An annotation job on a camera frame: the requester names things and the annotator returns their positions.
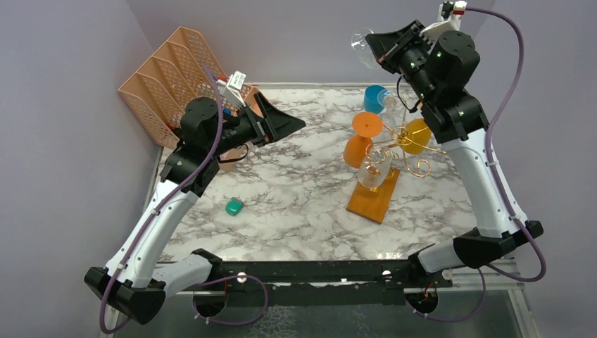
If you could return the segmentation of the clear tumbler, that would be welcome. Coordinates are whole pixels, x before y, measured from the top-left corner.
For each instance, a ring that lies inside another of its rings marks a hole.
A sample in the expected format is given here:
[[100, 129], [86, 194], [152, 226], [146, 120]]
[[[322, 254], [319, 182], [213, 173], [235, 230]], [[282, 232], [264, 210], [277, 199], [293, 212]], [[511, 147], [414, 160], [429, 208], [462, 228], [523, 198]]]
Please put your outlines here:
[[382, 144], [370, 146], [358, 171], [359, 183], [368, 189], [378, 188], [391, 169], [394, 155], [389, 147]]
[[377, 69], [379, 64], [373, 54], [370, 45], [366, 41], [366, 36], [372, 34], [369, 28], [356, 30], [351, 37], [351, 48], [355, 51], [358, 60], [370, 69]]

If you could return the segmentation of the blue plastic wine glass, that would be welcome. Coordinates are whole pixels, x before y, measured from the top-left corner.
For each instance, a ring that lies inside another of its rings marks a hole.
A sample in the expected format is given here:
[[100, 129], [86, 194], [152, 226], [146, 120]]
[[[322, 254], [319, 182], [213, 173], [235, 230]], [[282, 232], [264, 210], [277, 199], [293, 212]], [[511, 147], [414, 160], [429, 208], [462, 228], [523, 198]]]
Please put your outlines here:
[[385, 94], [387, 89], [381, 85], [370, 85], [365, 89], [363, 96], [364, 111], [379, 114], [384, 110], [382, 101], [379, 100], [380, 94]]

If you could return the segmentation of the orange plastic wine glass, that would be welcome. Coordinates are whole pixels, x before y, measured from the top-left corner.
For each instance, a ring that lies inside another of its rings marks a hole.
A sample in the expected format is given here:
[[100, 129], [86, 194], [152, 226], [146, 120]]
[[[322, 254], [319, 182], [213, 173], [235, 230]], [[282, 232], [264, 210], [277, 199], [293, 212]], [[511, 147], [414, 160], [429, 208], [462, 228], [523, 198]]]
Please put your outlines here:
[[358, 113], [351, 125], [355, 134], [347, 141], [343, 158], [348, 166], [359, 168], [365, 157], [365, 151], [372, 144], [372, 138], [379, 135], [384, 126], [381, 118], [367, 111]]

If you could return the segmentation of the gold wire glass rack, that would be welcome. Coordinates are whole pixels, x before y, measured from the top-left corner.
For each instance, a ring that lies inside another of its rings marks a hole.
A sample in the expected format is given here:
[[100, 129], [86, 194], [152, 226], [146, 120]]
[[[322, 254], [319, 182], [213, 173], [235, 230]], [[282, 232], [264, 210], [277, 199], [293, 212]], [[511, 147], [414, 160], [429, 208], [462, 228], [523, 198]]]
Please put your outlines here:
[[444, 154], [438, 148], [432, 148], [429, 142], [432, 131], [423, 118], [406, 121], [408, 109], [395, 96], [388, 96], [382, 103], [383, 110], [377, 116], [382, 121], [382, 131], [372, 138], [373, 144], [386, 146], [396, 159], [402, 159], [404, 168], [413, 176], [426, 177], [431, 174], [432, 166], [426, 159], [419, 159], [416, 169], [408, 163], [407, 155], [420, 155], [424, 151]]

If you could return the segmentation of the yellow plastic wine glass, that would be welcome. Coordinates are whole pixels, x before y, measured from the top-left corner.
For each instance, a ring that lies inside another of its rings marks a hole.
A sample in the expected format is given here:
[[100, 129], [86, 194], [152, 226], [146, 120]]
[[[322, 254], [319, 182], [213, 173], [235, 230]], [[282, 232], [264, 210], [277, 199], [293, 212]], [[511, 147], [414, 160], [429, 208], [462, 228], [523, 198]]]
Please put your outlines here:
[[420, 154], [427, 149], [432, 132], [422, 118], [415, 119], [404, 126], [398, 135], [398, 145], [407, 154]]

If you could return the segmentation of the wooden rack base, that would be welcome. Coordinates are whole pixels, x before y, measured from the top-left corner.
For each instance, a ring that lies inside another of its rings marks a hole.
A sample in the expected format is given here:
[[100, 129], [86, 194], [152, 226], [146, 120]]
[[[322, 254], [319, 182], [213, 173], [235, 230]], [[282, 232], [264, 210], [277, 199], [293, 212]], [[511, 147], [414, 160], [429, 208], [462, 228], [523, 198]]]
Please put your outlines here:
[[392, 167], [384, 182], [370, 189], [357, 182], [346, 210], [376, 224], [382, 224], [389, 209], [401, 170]]

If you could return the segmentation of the clear wine glass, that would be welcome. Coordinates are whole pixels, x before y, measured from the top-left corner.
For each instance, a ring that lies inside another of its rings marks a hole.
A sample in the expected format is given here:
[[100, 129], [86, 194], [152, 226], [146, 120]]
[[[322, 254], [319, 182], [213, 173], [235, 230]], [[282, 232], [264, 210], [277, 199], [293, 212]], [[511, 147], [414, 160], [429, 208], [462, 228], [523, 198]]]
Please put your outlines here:
[[404, 106], [394, 92], [382, 90], [377, 95], [378, 102], [382, 105], [382, 112], [378, 114], [383, 123], [381, 136], [389, 138], [391, 131], [398, 127], [398, 116], [402, 114]]

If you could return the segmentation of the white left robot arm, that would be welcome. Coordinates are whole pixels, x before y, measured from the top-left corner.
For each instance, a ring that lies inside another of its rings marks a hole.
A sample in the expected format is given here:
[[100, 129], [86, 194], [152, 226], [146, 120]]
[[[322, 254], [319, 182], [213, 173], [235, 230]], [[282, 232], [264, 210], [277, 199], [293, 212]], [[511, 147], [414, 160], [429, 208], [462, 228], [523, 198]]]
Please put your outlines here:
[[248, 143], [265, 146], [306, 126], [262, 94], [256, 94], [255, 100], [257, 111], [244, 105], [234, 115], [224, 112], [219, 96], [187, 103], [180, 140], [165, 161], [146, 210], [120, 250], [84, 276], [102, 308], [114, 308], [128, 320], [145, 325], [169, 296], [197, 284], [204, 289], [218, 286], [221, 260], [203, 249], [162, 268], [157, 262], [176, 227], [218, 174], [223, 153]]

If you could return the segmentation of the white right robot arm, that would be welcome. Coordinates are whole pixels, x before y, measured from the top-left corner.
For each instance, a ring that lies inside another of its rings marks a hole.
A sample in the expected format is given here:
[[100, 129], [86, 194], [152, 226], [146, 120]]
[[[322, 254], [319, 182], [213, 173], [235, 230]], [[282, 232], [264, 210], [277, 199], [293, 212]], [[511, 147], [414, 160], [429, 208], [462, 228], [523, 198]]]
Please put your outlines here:
[[480, 56], [471, 36], [447, 30], [424, 37], [414, 21], [395, 32], [370, 33], [365, 41], [376, 62], [398, 73], [417, 94], [424, 122], [453, 161], [471, 201], [476, 226], [458, 237], [410, 255], [408, 281], [422, 287], [434, 273], [466, 266], [491, 267], [517, 248], [536, 247], [543, 227], [514, 202], [491, 148], [491, 124], [466, 84]]

